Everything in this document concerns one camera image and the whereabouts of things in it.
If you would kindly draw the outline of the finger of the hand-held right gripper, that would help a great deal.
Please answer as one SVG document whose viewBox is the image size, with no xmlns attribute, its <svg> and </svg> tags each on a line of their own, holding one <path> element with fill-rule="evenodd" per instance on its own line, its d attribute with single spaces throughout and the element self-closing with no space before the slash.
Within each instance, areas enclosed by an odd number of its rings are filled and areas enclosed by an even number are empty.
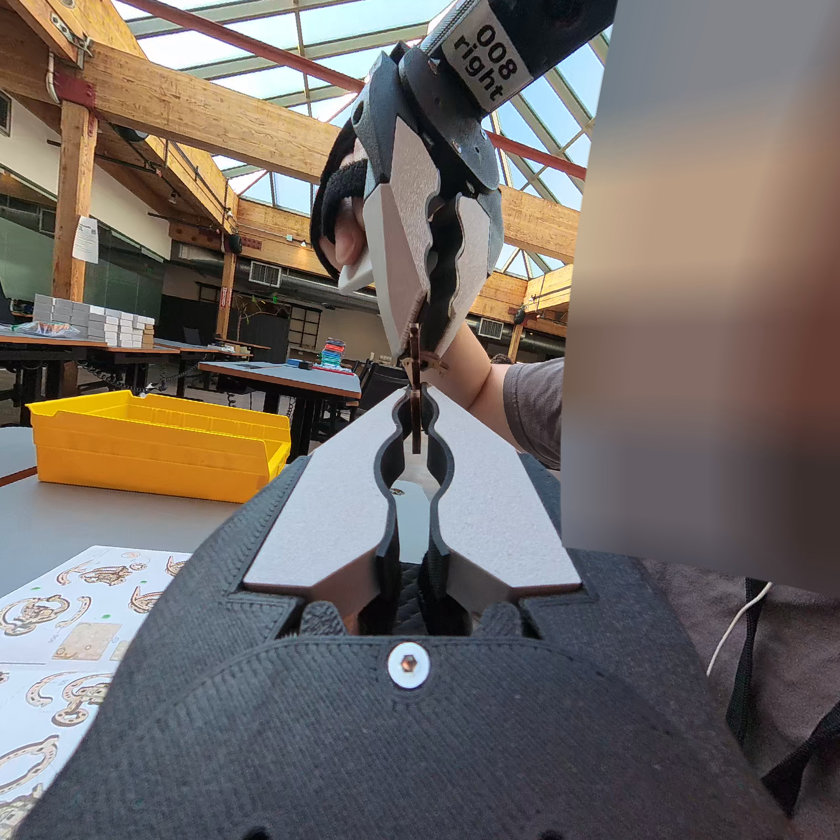
<svg viewBox="0 0 840 840">
<path fill-rule="evenodd" d="M 424 142 L 397 118 L 391 179 L 379 184 L 363 207 L 377 302 L 395 358 L 404 353 L 431 287 L 428 208 L 439 189 L 438 168 Z"/>
<path fill-rule="evenodd" d="M 472 197 L 456 195 L 433 216 L 427 301 L 419 347 L 442 357 L 487 279 L 490 218 Z"/>
</svg>

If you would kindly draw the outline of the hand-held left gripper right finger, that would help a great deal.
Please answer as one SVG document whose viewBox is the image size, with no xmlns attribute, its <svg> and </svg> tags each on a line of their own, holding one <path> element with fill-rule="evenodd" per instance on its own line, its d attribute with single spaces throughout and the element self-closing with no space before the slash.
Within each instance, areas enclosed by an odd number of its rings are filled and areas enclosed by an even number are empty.
<svg viewBox="0 0 840 840">
<path fill-rule="evenodd" d="M 581 599 L 585 584 L 535 479 L 551 476 L 437 388 L 423 389 L 430 503 L 423 561 L 429 635 L 461 636 L 498 602 Z"/>
</svg>

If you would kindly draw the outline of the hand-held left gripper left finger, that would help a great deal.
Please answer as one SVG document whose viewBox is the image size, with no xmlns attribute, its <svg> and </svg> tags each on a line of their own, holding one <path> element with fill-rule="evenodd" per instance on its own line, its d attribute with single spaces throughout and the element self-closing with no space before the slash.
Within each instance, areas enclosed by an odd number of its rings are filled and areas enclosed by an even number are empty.
<svg viewBox="0 0 840 840">
<path fill-rule="evenodd" d="M 246 590 L 330 602 L 363 634 L 391 633 L 402 589 L 391 488 L 405 467 L 409 394 L 390 394 L 305 458 Z"/>
</svg>

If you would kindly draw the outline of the light wooden toothed model part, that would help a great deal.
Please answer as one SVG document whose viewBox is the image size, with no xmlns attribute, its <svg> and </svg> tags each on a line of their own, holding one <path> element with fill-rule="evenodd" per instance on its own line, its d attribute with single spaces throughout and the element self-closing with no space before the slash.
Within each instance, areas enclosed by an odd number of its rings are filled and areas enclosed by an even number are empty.
<svg viewBox="0 0 840 840">
<path fill-rule="evenodd" d="M 399 357 L 400 364 L 404 368 L 413 389 L 420 388 L 419 382 L 423 371 L 432 369 L 446 372 L 448 370 L 448 365 L 438 355 L 422 348 L 420 332 L 418 323 L 410 324 L 408 341 Z"/>
</svg>

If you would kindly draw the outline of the person's right forearm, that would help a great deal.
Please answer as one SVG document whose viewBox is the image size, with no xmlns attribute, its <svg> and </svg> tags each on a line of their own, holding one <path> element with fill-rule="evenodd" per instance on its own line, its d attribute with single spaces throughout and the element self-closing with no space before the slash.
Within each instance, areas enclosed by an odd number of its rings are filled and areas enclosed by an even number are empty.
<svg viewBox="0 0 840 840">
<path fill-rule="evenodd" d="M 460 325 L 443 362 L 447 369 L 438 388 L 522 452 L 509 427 L 503 403 L 503 385 L 512 366 L 493 364 L 466 322 Z"/>
</svg>

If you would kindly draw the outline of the person's right hand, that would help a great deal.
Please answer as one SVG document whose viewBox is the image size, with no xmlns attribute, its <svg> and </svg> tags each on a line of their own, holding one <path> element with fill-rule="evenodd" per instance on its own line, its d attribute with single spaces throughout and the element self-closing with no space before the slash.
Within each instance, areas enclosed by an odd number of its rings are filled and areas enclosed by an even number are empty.
<svg viewBox="0 0 840 840">
<path fill-rule="evenodd" d="M 330 259 L 337 271 L 345 266 L 354 266 L 366 249 L 364 195 L 351 195 L 339 189 L 341 185 L 349 185 L 350 175 L 346 172 L 360 162 L 366 163 L 367 155 L 361 142 L 355 140 L 352 151 L 343 157 L 328 181 L 329 189 L 332 190 L 330 195 L 335 200 L 335 220 L 333 238 L 328 239 L 323 249 L 330 252 Z"/>
</svg>

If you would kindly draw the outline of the small grey desk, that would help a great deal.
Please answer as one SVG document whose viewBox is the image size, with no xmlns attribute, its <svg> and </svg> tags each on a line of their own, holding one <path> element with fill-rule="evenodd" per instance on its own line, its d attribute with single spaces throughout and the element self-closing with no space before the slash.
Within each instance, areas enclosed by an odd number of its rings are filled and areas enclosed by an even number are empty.
<svg viewBox="0 0 840 840">
<path fill-rule="evenodd" d="M 289 364 L 265 362 L 202 362 L 199 369 L 236 379 L 263 392 L 265 413 L 278 414 L 281 396 L 294 399 L 288 463 L 308 455 L 316 410 L 324 401 L 336 407 L 340 400 L 357 401 L 361 397 L 361 383 L 353 373 L 302 370 Z"/>
</svg>

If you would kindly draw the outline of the black office chair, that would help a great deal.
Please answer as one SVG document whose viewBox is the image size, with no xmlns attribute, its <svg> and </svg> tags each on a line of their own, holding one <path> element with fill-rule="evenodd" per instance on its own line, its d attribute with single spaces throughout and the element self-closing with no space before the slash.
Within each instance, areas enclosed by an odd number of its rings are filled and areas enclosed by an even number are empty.
<svg viewBox="0 0 840 840">
<path fill-rule="evenodd" d="M 361 395 L 355 415 L 360 416 L 371 410 L 395 391 L 408 385 L 408 376 L 402 366 L 366 362 L 360 377 Z"/>
</svg>

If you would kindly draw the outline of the yellow plastic bin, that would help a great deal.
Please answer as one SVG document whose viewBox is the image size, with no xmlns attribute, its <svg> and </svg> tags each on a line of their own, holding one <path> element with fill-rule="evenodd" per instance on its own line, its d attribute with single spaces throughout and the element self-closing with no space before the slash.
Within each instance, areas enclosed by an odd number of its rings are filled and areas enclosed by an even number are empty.
<svg viewBox="0 0 840 840">
<path fill-rule="evenodd" d="M 291 450 L 287 416 L 131 391 L 28 404 L 38 478 L 244 503 Z"/>
</svg>

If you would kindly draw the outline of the bare potted tree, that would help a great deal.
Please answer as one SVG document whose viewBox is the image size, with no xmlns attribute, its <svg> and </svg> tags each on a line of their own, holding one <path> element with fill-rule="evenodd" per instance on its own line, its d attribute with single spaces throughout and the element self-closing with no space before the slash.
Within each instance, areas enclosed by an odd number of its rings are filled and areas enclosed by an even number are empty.
<svg viewBox="0 0 840 840">
<path fill-rule="evenodd" d="M 254 296 L 236 292 L 233 295 L 230 318 L 230 337 L 237 342 L 257 343 L 258 316 L 263 314 L 261 301 Z"/>
</svg>

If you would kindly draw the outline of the red ceiling pipe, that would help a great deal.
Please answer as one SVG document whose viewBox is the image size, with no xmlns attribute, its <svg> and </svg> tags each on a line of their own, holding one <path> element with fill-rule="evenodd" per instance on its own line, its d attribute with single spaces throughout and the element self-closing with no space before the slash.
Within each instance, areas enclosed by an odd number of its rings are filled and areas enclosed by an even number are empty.
<svg viewBox="0 0 840 840">
<path fill-rule="evenodd" d="M 168 23 L 179 25 L 188 31 L 194 31 L 238 49 L 243 49 L 254 56 L 267 59 L 275 65 L 289 67 L 309 77 L 326 81 L 343 91 L 359 95 L 363 90 L 364 84 L 360 79 L 344 75 L 311 59 L 240 34 L 222 24 L 198 17 L 196 14 L 156 1 L 126 1 L 125 3 L 140 11 L 150 13 L 154 17 L 162 18 Z M 562 156 L 534 149 L 498 133 L 486 132 L 485 135 L 498 150 L 515 154 L 528 161 L 534 161 L 544 168 L 554 169 L 582 181 L 586 177 L 587 170 L 585 167 L 568 161 Z"/>
</svg>

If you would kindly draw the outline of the printed instruction sheet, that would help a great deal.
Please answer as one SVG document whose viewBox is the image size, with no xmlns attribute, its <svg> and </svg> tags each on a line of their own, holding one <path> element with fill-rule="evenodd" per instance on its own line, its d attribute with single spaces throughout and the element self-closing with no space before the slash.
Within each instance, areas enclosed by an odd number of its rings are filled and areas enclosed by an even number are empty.
<svg viewBox="0 0 840 840">
<path fill-rule="evenodd" d="M 189 553 L 95 545 L 1 601 L 1 838 L 13 838 L 87 734 Z"/>
</svg>

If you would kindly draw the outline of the stack of white boxes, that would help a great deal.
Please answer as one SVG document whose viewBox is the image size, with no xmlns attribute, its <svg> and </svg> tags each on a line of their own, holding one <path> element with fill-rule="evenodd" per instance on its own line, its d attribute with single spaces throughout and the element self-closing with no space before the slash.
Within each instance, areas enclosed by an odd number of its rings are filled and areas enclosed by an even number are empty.
<svg viewBox="0 0 840 840">
<path fill-rule="evenodd" d="M 130 350 L 154 347 L 152 317 L 46 295 L 35 295 L 30 325 L 37 335 L 50 338 Z"/>
</svg>

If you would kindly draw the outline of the long grey desk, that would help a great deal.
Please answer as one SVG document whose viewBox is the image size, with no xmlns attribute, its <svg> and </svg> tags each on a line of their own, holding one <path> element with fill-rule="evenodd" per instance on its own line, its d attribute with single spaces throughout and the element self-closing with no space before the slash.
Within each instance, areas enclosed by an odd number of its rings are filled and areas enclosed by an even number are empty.
<svg viewBox="0 0 840 840">
<path fill-rule="evenodd" d="M 196 372 L 200 362 L 247 358 L 246 353 L 215 345 L 157 341 L 150 349 L 128 349 L 85 339 L 50 338 L 2 326 L 2 368 L 16 374 L 15 387 L 2 391 L 2 400 L 11 400 L 18 407 L 19 419 L 14 425 L 27 427 L 28 404 L 55 400 L 70 392 L 66 371 L 69 363 L 87 368 L 110 390 L 127 387 L 135 395 L 148 389 L 151 364 L 177 364 L 178 372 L 172 379 L 177 383 L 177 395 L 183 396 L 183 379 Z"/>
</svg>

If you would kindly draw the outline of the grey ventilation duct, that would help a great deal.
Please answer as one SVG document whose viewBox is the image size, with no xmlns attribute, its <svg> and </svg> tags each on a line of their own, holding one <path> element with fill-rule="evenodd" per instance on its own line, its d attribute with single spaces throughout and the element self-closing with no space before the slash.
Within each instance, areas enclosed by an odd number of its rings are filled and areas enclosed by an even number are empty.
<svg viewBox="0 0 840 840">
<path fill-rule="evenodd" d="M 281 281 L 278 288 L 249 283 L 249 266 L 252 260 L 267 263 L 258 259 L 238 256 L 234 273 L 234 287 L 241 290 L 248 289 L 249 295 L 257 293 L 274 294 L 280 297 L 314 302 L 318 305 L 330 305 L 373 314 L 379 312 L 374 292 L 358 290 L 349 295 L 344 295 L 339 291 L 337 284 L 331 280 L 319 279 L 296 269 L 279 266 L 281 268 Z M 224 257 L 220 251 L 177 241 L 174 241 L 171 245 L 171 261 L 192 268 L 204 276 L 218 279 L 221 278 L 224 268 Z"/>
</svg>

